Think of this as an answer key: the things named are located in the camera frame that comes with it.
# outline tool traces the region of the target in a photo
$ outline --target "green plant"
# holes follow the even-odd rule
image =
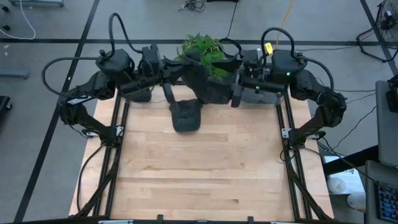
[[[218,47],[224,49],[219,40],[212,39],[209,35],[206,35],[204,37],[200,34],[197,34],[196,36],[187,35],[187,38],[182,44],[182,54],[180,54],[180,51],[177,48],[176,59],[181,60],[186,51],[199,50],[200,62],[207,67],[211,76],[221,81],[226,76],[228,76],[228,72],[211,65],[211,63],[215,60],[223,59],[225,57],[224,53],[220,51]]]

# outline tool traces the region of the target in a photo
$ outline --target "cable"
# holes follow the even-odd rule
[[[326,140],[324,137],[322,137],[325,141],[326,144],[328,145],[328,147],[331,149],[331,153],[334,154],[335,156],[339,157],[341,159],[341,161],[343,161],[344,163],[348,164],[350,167],[352,167],[353,169],[356,169],[360,174],[362,174],[365,178],[368,178],[369,180],[371,180],[372,182],[374,182],[376,185],[378,185],[379,187],[386,187],[383,186],[379,181],[373,179],[372,177],[368,176],[367,174],[365,174],[364,172],[360,171],[356,166],[354,166],[354,164],[348,162],[346,159],[344,159],[343,157],[341,157],[340,155],[338,155],[330,146],[328,140]],[[398,197],[398,194],[395,194],[393,192],[391,192],[389,189],[385,189],[386,192],[390,193],[391,195],[395,195],[396,197]]]
[[[19,0],[19,5],[21,7],[21,13],[25,18],[26,23],[29,25],[29,27],[32,29],[33,31],[33,37],[32,38],[28,38],[28,37],[14,37],[13,35],[7,34],[6,32],[4,32],[2,29],[0,29],[0,32],[3,33],[4,35],[14,38],[14,39],[18,39],[18,40],[34,40],[36,38],[36,30],[33,28],[33,26],[30,24],[29,20],[26,18],[24,9],[22,8],[22,0]]]
[[[131,45],[129,36],[127,35],[126,28],[124,27],[124,24],[123,24],[122,19],[120,18],[120,15],[119,15],[118,13],[115,13],[115,12],[114,12],[114,13],[111,14],[111,16],[109,17],[109,21],[108,21],[109,41],[110,41],[110,43],[111,43],[112,51],[111,51],[111,54],[110,54],[109,56],[107,55],[107,56],[104,58],[104,60],[107,60],[107,59],[111,58],[111,57],[114,55],[113,19],[114,19],[115,17],[118,18],[118,21],[119,21],[119,23],[120,23],[120,26],[122,27],[122,31],[123,31],[123,34],[124,34],[124,38],[125,38],[127,44],[129,45],[129,47],[131,48],[131,50],[134,51],[135,53],[142,54],[142,51],[141,51],[141,50],[137,50],[137,49],[135,49],[135,48]]]
[[[49,68],[49,66],[51,66],[52,64],[54,64],[55,62],[60,62],[62,60],[97,60],[96,57],[62,57],[62,58],[56,58],[54,60],[52,60],[51,62],[47,63],[43,70],[42,70],[42,83],[44,84],[44,86],[50,90],[50,92],[58,95],[58,96],[63,96],[63,97],[71,97],[65,93],[60,93],[56,90],[54,90],[53,88],[51,88],[49,86],[49,84],[47,83],[46,79],[45,79],[45,71]]]
[[[321,68],[323,68],[324,69],[324,71],[326,72],[326,74],[328,75],[328,77],[329,77],[329,82],[330,82],[330,91],[334,91],[335,90],[335,81],[333,80],[333,76],[331,75],[331,73],[330,73],[330,71],[329,71],[329,69],[324,65],[324,64],[322,64],[321,62],[319,62],[319,61],[317,61],[317,60],[315,60],[315,59],[312,59],[312,58],[306,58],[305,59],[306,61],[308,61],[308,62],[312,62],[312,63],[315,63],[315,64],[317,64],[317,65],[319,65],[319,66],[321,66]]]
[[[291,0],[291,1],[290,1],[289,8],[288,8],[287,11],[286,11],[284,20],[283,20],[282,25],[280,26],[280,28],[283,28],[283,27],[285,26],[285,22],[286,22],[287,16],[289,15],[289,12],[290,12],[290,10],[291,10],[291,8],[292,8],[292,6],[293,6],[293,2],[294,2],[294,0]],[[278,37],[276,38],[275,49],[278,48],[279,38],[280,38],[280,33],[278,33]]]
[[[100,145],[100,147],[94,151],[94,153],[92,153],[92,155],[87,158],[86,162],[83,164],[83,166],[81,167],[81,171],[80,171],[80,175],[79,175],[79,179],[78,179],[78,183],[77,183],[77,195],[76,195],[76,206],[77,206],[77,210],[80,212],[80,188],[81,188],[81,177],[83,176],[83,171],[86,168],[88,162],[95,156],[97,155],[97,153],[99,153],[99,151],[104,147],[105,145]]]
[[[330,149],[329,149],[327,146],[325,146],[324,144],[320,143],[319,141],[317,141],[317,144],[318,144],[318,146],[319,146],[322,150],[324,150],[325,152],[331,153],[331,152],[330,152]],[[337,154],[339,154],[339,155],[341,155],[341,156],[345,156],[343,153],[340,153],[340,152],[336,152],[336,151],[335,151],[334,153],[337,153]]]
[[[340,145],[340,143],[341,143],[344,139],[346,139],[346,138],[356,129],[356,127],[358,127],[358,125],[360,124],[360,122],[361,122],[363,119],[365,119],[367,116],[369,116],[369,114],[371,114],[371,113],[374,111],[374,109],[376,109],[376,106],[374,106],[374,108],[373,108],[369,113],[367,113],[365,116],[363,116],[363,117],[355,124],[355,127],[354,127],[353,129],[351,129],[351,130],[349,131],[349,133],[346,134],[346,136],[344,136],[344,137],[340,140],[340,142],[338,142],[337,146],[335,146],[335,147],[332,149],[332,151],[334,151],[334,150]]]
[[[267,35],[270,31],[273,31],[273,30],[279,31],[279,32],[285,34],[285,35],[289,38],[289,40],[290,40],[290,56],[292,56],[292,58],[298,60],[299,58],[297,58],[297,57],[294,55],[294,46],[295,46],[295,44],[294,44],[294,39],[293,39],[293,37],[291,36],[291,34],[288,33],[286,30],[284,30],[284,29],[282,29],[282,28],[279,28],[279,27],[271,27],[271,28],[268,28],[266,31],[264,31],[264,32],[262,33],[262,36],[261,36],[261,51],[262,51],[262,56],[264,57],[264,64],[267,63],[267,62],[266,62],[267,54],[266,54],[266,47],[265,47],[264,39],[266,38],[266,35]]]
[[[365,99],[366,97],[373,96],[373,95],[375,95],[375,94],[376,94],[376,93],[372,93],[372,94],[366,95],[366,96],[364,96],[364,97],[361,97],[361,98],[358,98],[358,99],[355,99],[355,100],[351,100],[351,101],[347,102],[346,104],[352,103],[352,102],[357,101],[357,100],[363,100],[363,99]]]
[[[299,150],[299,149],[294,149],[294,148],[292,148],[292,147],[291,147],[290,149],[293,150],[293,156],[289,157],[288,160],[283,159],[283,158],[282,158],[282,153],[284,152],[284,150],[282,150],[282,151],[279,153],[279,159],[281,159],[283,162],[290,162],[290,161],[296,156],[296,152]],[[321,154],[320,154],[319,152],[314,151],[314,150],[312,150],[312,149],[309,149],[309,148],[307,148],[307,147],[303,147],[303,148],[301,148],[301,149],[306,149],[306,150],[308,150],[308,151],[311,151],[311,152],[313,152],[313,153],[318,154],[319,156],[321,156]]]
[[[307,51],[311,51],[311,50],[341,50],[341,49],[348,49],[348,48],[352,48],[352,47],[357,47],[358,45],[354,45],[354,46],[347,46],[347,47],[338,47],[338,48],[334,48],[334,49],[297,49],[298,52],[307,52]]]
[[[185,1],[185,5],[182,6],[181,9],[178,11],[186,11],[189,10],[191,12],[203,12],[205,10],[205,0],[187,0]]]
[[[370,37],[372,34],[374,34],[374,32],[371,33],[371,34],[369,34],[369,35],[367,35],[367,36],[366,36],[365,38],[363,38],[362,40],[367,39],[367,38]],[[311,51],[311,50],[341,50],[341,49],[348,49],[348,48],[358,47],[358,46],[359,46],[359,45],[354,45],[354,46],[347,46],[347,47],[338,47],[338,48],[334,48],[334,49],[319,49],[319,48],[317,48],[317,49],[303,49],[303,50],[297,49],[297,51],[298,51],[298,52],[308,52],[308,51]]]
[[[292,159],[293,159],[293,158],[295,157],[295,155],[296,155],[295,150],[293,150],[293,156],[290,157],[288,160],[282,159],[282,153],[283,153],[284,151],[285,151],[285,149],[281,150],[281,152],[279,153],[279,159],[281,159],[283,162],[291,162]]]
[[[85,136],[83,133],[81,133],[80,131],[76,130],[72,125],[69,124],[69,127],[72,128],[72,130],[76,131],[77,133],[79,133],[80,136],[82,136],[85,139],[88,139],[87,136]]]
[[[342,91],[347,93],[360,93],[360,92],[371,92],[376,90],[335,90],[335,91]]]
[[[326,86],[325,84],[324,84],[324,82],[322,81],[322,79],[320,79],[319,77],[315,77],[317,80],[319,80],[320,82],[321,82],[321,84],[323,85],[323,86]],[[342,91],[342,92],[348,92],[348,93],[351,93],[351,92],[372,92],[372,91],[376,91],[376,90],[336,90],[335,89],[335,91]]]
[[[232,19],[231,19],[231,23],[229,25],[229,31],[228,31],[228,34],[226,35],[226,37],[224,39],[227,39],[229,37],[229,33],[231,33],[232,23],[234,22],[235,11],[236,11],[236,6],[237,5],[238,5],[238,2],[235,3],[234,12],[232,13]]]

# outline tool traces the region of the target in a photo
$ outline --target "white container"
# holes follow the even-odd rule
[[[366,194],[363,193],[353,193],[347,197],[348,205],[355,210],[360,212],[365,212],[366,210]]]
[[[338,177],[328,179],[328,190],[332,194],[342,194],[346,190],[346,183]]]

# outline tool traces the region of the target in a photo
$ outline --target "white label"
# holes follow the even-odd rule
[[[70,101],[68,101],[68,103],[71,104],[71,105],[75,105],[75,104],[78,104],[78,103],[80,103],[82,101],[87,101],[87,100],[92,98],[91,96],[81,96],[81,97],[86,97],[86,98],[83,98],[83,99],[79,98],[79,99],[70,100]]]

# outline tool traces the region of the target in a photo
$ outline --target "wooden table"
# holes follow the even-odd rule
[[[173,91],[176,100],[195,97],[185,86]],[[99,101],[95,118],[110,124],[114,101]],[[255,221],[294,221],[274,105],[205,105],[200,129],[177,134],[160,87],[153,91],[152,102],[130,104],[111,218],[153,220],[163,214],[165,220],[245,221],[253,216]],[[291,99],[291,105],[296,126],[310,119],[306,101]],[[98,138],[88,141],[83,161],[99,144]],[[306,145],[318,151],[315,141]],[[103,154],[85,169],[81,205],[97,188]],[[319,156],[304,150],[301,155],[308,191],[333,217]],[[75,194],[70,214],[76,212]]]

